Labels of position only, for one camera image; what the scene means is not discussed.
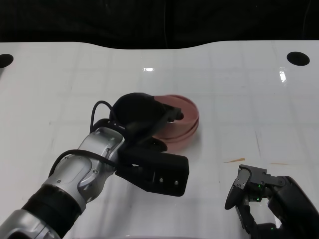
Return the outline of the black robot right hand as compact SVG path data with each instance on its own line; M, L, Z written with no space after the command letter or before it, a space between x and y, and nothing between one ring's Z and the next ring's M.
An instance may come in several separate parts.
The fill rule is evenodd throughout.
M257 224L250 202L268 199L268 208L279 219ZM308 196L290 176L272 176L266 169L239 165L238 174L228 193L225 209L236 209L243 229L252 239L317 239L319 213Z

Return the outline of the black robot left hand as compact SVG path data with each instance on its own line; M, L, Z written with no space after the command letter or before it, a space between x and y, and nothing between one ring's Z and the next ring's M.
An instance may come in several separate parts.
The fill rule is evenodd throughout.
M167 151L167 145L154 135L167 123L183 119L180 108L155 100L145 93L130 93L120 97L113 105L110 119L123 125L131 145L158 152Z

